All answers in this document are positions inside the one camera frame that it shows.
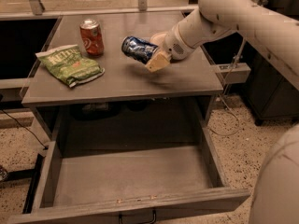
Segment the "green chip bag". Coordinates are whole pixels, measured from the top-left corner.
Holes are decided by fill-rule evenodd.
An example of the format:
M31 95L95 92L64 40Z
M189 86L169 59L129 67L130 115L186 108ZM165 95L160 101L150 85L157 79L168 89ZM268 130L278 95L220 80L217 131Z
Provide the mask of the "green chip bag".
M36 57L51 74L69 87L89 82L105 72L97 61L83 57L78 45L61 46L39 52Z

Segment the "blue can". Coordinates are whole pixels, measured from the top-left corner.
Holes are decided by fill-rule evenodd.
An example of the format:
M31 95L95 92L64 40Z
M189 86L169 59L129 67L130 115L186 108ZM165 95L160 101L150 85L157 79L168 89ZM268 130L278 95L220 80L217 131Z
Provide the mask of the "blue can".
M151 59L158 48L157 45L134 36L124 38L121 46L121 50L126 56L132 57L143 64Z

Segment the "red soda can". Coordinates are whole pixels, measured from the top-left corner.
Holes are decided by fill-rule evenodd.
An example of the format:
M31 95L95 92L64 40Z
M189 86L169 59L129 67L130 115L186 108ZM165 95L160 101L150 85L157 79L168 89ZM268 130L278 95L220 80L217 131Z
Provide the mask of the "red soda can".
M94 19L86 19L80 25L80 32L87 53L92 56L102 55L104 44L100 23Z

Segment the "black cable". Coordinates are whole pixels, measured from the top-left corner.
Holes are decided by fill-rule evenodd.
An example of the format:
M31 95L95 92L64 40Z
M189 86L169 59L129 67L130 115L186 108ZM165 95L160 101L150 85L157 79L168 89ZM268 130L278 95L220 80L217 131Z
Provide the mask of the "black cable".
M18 120L17 119L15 119L15 118L13 118L12 116L10 116L6 111L4 111L3 109L1 109L1 111L3 112L3 113L5 113L7 116L9 116L10 118L12 118L12 119L14 119L21 127L23 127L24 129L26 129L28 132L30 132L35 138L36 138L36 140L38 141L38 143L44 148L44 150L47 150L48 149L48 147L46 147L38 138L37 138L37 136L36 136L36 134L35 133L33 133L31 130L29 130L27 127L25 127L25 126L23 126L21 123L19 123L18 122Z

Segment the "soda can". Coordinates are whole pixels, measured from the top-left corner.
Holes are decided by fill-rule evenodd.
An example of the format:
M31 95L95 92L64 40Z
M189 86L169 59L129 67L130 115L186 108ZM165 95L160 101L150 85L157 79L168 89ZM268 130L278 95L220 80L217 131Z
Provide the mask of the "soda can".
M157 45L134 36L124 38L121 45L121 50L126 56L132 57L143 64L151 59L158 48Z
M84 47L92 56L102 55L104 43L100 23L94 19L85 19L80 25L80 33Z

